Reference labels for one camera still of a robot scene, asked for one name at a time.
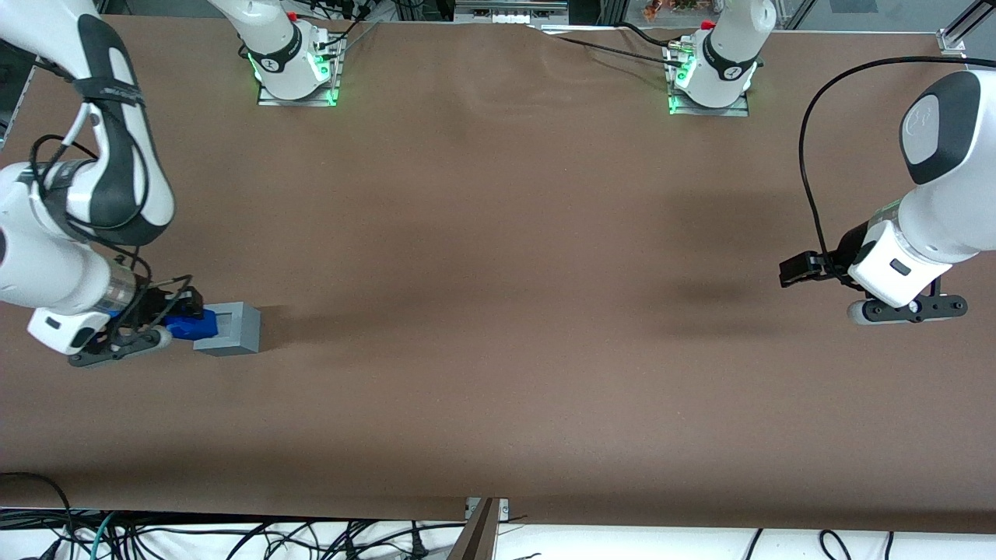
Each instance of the blue object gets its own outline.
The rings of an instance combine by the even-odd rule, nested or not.
[[[162,320],[174,339],[202,340],[218,334],[218,318],[210,309],[204,310],[203,319],[193,317],[166,317]]]

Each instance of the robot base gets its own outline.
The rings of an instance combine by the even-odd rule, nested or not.
[[[337,41],[322,55],[328,57],[329,80],[315,89],[309,96],[299,100],[282,100],[274,97],[262,85],[259,87],[257,105],[263,107],[335,107],[339,103],[339,87],[343,81],[343,60],[346,57],[347,40]]]
[[[685,44],[691,41],[691,36],[684,36],[681,38],[680,43]],[[664,55],[664,60],[680,61],[679,51],[673,51],[667,47],[662,47],[661,52]],[[723,107],[720,109],[714,109],[711,107],[703,107],[688,97],[683,90],[681,90],[675,82],[677,82],[678,73],[682,72],[680,68],[674,68],[667,66],[664,68],[664,76],[667,79],[667,108],[672,115],[701,115],[707,117],[747,117],[749,116],[749,109],[747,106],[747,94],[740,94],[737,101],[729,107]]]

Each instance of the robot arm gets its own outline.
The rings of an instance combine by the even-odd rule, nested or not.
[[[71,236],[84,229],[119,245],[151,242],[172,219],[173,196],[121,38],[88,0],[3,0],[0,10],[0,37],[72,78],[84,100],[74,130],[89,116],[100,151],[96,161],[66,161],[46,172],[39,192],[46,207],[39,210]]]
[[[778,14],[771,0],[728,0],[716,27],[691,36],[694,60],[676,85],[708,108],[733,105],[750,87]]]
[[[906,112],[899,136],[917,187],[848,232],[830,253],[829,266],[871,296],[850,310],[859,324],[963,315],[962,298],[921,293],[952,265],[996,249],[989,176],[996,72],[961,71],[937,81]],[[833,277],[823,275],[827,266],[817,253],[803,253],[782,263],[782,285]]]
[[[211,1],[275,97],[305,97],[329,79],[324,29],[292,23],[277,0]],[[142,277],[91,246],[138,248],[174,211],[121,38],[91,0],[0,0],[0,39],[55,65],[83,98],[56,156],[0,169],[0,301],[34,308],[28,331],[77,366],[165,346],[172,336],[160,323],[187,321],[177,336],[190,340],[216,333],[188,276],[170,294],[147,267]],[[100,155],[61,160],[87,122]]]
[[[228,18],[249,51],[260,84],[274,97],[298,100],[327,82],[329,32],[292,22],[279,0],[208,0]]]
[[[0,38],[58,65],[83,97],[61,153],[89,122],[97,159],[0,170],[0,300],[35,308],[28,331],[79,353],[135,302],[141,279],[90,241],[142,246],[173,216],[127,50],[89,0],[0,0]]]

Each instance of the brown paper sheet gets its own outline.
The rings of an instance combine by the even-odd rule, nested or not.
[[[859,328],[856,293],[778,286],[816,248],[809,98],[932,37],[776,34],[735,120],[669,116],[654,64],[511,25],[380,25],[338,107],[259,108],[225,21],[112,22],[178,205],[142,254],[262,308],[267,350],[81,372],[5,306],[4,469],[105,509],[459,518],[501,495],[536,522],[996,530],[992,257],[948,275],[971,311],[944,324]],[[899,119],[948,71],[875,70],[817,110],[832,242],[910,189]],[[38,76],[0,162],[77,105]]]

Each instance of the metal frame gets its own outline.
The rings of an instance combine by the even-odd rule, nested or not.
[[[803,3],[799,5],[799,9],[796,10],[796,13],[792,14],[792,18],[790,18],[789,22],[785,24],[784,29],[799,29],[799,26],[803,24],[803,20],[805,20],[806,16],[808,16],[810,11],[813,10],[813,6],[815,6],[816,3],[817,0],[803,0]],[[780,2],[780,4],[784,10],[785,3]]]
[[[937,31],[937,46],[944,56],[965,56],[965,37],[996,10],[996,0],[975,0],[947,27]]]
[[[492,560],[495,540],[498,538],[498,522],[503,516],[508,518],[508,500],[470,498],[467,500],[467,508],[473,513],[460,531],[446,560]]]

